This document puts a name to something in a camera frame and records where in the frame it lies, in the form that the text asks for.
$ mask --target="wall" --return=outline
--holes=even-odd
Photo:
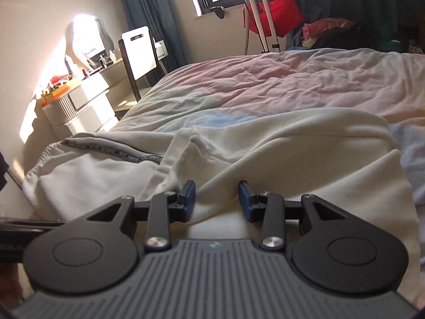
[[[128,29],[120,0],[0,0],[0,150],[19,176],[56,141],[33,97],[65,29],[79,13],[101,17],[114,42]],[[26,136],[20,136],[24,120],[35,130],[25,143]],[[9,216],[31,212],[11,182],[0,192],[0,203]]]
[[[169,0],[189,63],[242,55],[244,50],[243,6],[227,8],[223,20],[215,13],[197,17],[192,0]],[[262,51],[258,36],[250,33],[248,54]]]

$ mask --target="toiletries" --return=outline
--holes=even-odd
[[[65,66],[69,75],[81,76],[81,71],[69,55],[65,55]]]
[[[112,60],[113,63],[116,63],[116,56],[112,50],[109,51],[109,58]]]
[[[105,58],[103,57],[103,55],[100,55],[100,60],[101,60],[101,62],[103,64],[103,67],[106,68],[107,62],[106,62]]]

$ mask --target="white blanket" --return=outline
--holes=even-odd
[[[24,191],[45,218],[73,219],[123,194],[146,200],[192,179],[198,188],[193,217],[173,224],[174,238],[256,238],[259,226],[246,223],[239,208],[239,181],[292,200],[314,193],[404,243],[409,268],[399,292],[416,301],[418,218],[400,153],[381,117],[310,109],[225,128],[182,128],[175,135],[121,131],[71,141],[80,148],[102,145],[102,152],[63,144],[44,152]],[[150,153],[164,155],[160,165],[146,160]],[[129,162],[128,155],[139,161]]]

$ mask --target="white drawer unit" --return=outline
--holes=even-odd
[[[52,130],[59,140],[63,140],[77,133],[109,131],[117,123],[106,93],[103,93],[90,101],[77,116],[64,124],[52,126]]]
[[[108,88],[109,85],[102,74],[96,73],[83,80],[81,85],[73,89],[68,96],[74,104],[75,109],[79,110]]]

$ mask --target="bedsheet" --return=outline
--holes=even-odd
[[[92,145],[102,145],[102,152]],[[113,149],[120,154],[111,153]],[[143,160],[147,156],[136,155],[137,149],[163,156],[160,162]],[[130,162],[125,154],[140,160]],[[409,266],[398,291],[416,301],[418,218],[400,153],[386,121],[377,115],[346,108],[306,109],[224,128],[181,128],[175,134],[84,134],[52,145],[43,156],[23,188],[33,195],[37,212],[50,219],[57,217],[47,216],[49,211],[70,220],[123,194],[142,201],[156,193],[179,191],[188,179],[194,180],[196,205],[187,224],[172,224],[174,241],[258,242],[261,224],[246,222],[240,208],[241,180],[259,193],[270,191],[288,200],[314,193],[404,243]],[[143,241],[143,224],[138,228],[137,240]]]
[[[319,49],[188,65],[165,76],[114,130],[174,133],[316,107],[350,107],[384,117],[415,205],[425,204],[424,55]],[[425,263],[425,210],[420,212]]]

